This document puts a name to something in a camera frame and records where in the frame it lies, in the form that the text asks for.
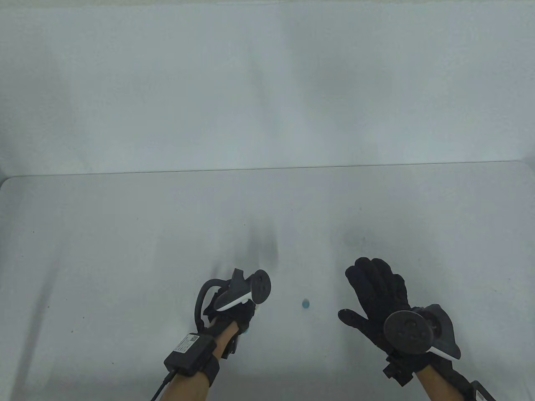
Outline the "person's left hand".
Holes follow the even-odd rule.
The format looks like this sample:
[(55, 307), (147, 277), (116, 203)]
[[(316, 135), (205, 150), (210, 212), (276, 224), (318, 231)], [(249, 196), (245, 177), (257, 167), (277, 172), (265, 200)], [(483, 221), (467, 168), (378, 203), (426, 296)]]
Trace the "person's left hand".
[(218, 292), (214, 294), (212, 300), (210, 301), (210, 304), (203, 311), (203, 315), (205, 315), (210, 322), (214, 320), (216, 322), (225, 323), (235, 322), (238, 326), (237, 335), (241, 335), (249, 328), (250, 321), (255, 315), (256, 304), (252, 300), (247, 300), (247, 302), (245, 303), (239, 302), (237, 305), (231, 307), (230, 309), (218, 312), (215, 310), (214, 304), (216, 299), (220, 297), (224, 292), (226, 292), (226, 290), (220, 288)]

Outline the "person's right hand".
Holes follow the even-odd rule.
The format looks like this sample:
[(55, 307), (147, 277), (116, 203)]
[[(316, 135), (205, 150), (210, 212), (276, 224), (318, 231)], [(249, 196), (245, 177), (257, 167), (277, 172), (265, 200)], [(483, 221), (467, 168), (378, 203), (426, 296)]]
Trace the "person's right hand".
[(412, 373), (419, 373), (430, 366), (432, 358), (428, 354), (402, 353), (384, 335), (384, 323), (392, 313), (411, 309), (403, 277), (394, 274), (384, 260), (365, 257), (357, 259), (353, 266), (348, 267), (345, 275), (366, 317), (350, 309), (341, 309), (338, 311), (340, 321), (357, 329), (377, 348)]

